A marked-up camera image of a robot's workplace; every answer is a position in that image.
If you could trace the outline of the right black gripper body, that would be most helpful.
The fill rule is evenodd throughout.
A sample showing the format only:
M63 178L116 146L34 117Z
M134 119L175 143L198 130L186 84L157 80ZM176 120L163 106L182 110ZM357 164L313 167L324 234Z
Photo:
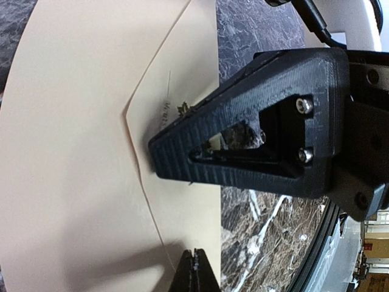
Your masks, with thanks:
M388 207L388 53L350 50L348 59L351 96L328 196L364 221Z

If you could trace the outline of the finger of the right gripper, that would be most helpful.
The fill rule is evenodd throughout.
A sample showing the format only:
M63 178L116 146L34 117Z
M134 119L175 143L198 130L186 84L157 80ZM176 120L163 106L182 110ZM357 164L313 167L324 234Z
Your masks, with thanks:
M159 178L304 198L331 185L349 63L339 48L253 60L148 144Z

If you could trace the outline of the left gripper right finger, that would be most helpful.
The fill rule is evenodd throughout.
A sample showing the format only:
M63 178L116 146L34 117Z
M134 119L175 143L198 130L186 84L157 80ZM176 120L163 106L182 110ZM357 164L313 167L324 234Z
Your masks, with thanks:
M198 292L220 291L215 274L203 249L194 250L194 290Z

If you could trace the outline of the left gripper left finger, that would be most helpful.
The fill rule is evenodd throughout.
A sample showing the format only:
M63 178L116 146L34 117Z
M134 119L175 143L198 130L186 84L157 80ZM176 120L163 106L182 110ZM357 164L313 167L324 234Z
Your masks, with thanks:
M190 292L193 290L193 256L190 250L182 253L171 283L171 292Z

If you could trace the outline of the brown paper envelope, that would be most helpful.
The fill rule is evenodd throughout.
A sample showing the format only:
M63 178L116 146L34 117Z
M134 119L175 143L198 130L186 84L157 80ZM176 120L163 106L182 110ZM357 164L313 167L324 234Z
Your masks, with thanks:
M219 186L162 180L147 143L218 87L214 1L38 1L1 106L8 291L167 291L221 274Z

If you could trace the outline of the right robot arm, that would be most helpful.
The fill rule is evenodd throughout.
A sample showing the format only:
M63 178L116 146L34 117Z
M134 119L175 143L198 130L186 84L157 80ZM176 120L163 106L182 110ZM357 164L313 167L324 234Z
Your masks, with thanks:
M388 54L378 1L293 1L307 48L257 53L148 144L163 179L388 207Z

